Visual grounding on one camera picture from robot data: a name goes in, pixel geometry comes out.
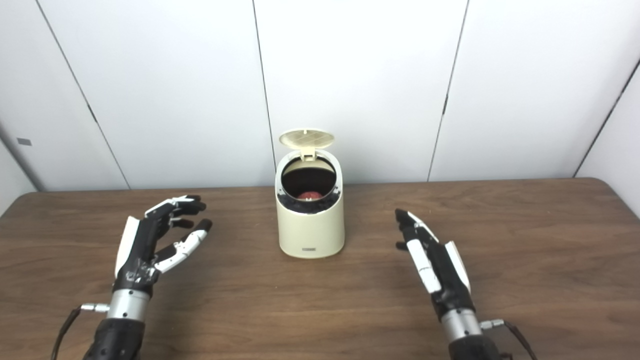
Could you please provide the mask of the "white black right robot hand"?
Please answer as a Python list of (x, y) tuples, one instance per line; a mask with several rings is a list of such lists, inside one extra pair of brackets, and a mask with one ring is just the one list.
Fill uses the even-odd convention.
[(394, 214), (403, 237), (395, 248), (411, 256), (438, 319), (457, 310), (475, 312), (469, 276), (455, 242), (441, 242), (422, 219), (408, 210), (397, 208)]

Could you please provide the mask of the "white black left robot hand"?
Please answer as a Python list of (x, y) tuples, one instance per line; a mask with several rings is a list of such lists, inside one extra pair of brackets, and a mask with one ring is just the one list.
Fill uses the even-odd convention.
[[(201, 219), (195, 224), (186, 215), (198, 215), (206, 204), (197, 194), (172, 197), (146, 210), (141, 219), (129, 216), (119, 243), (112, 292), (138, 291), (153, 296), (160, 275), (186, 260), (206, 239), (213, 223)], [(158, 242), (169, 230), (190, 230), (181, 239), (158, 250)]]

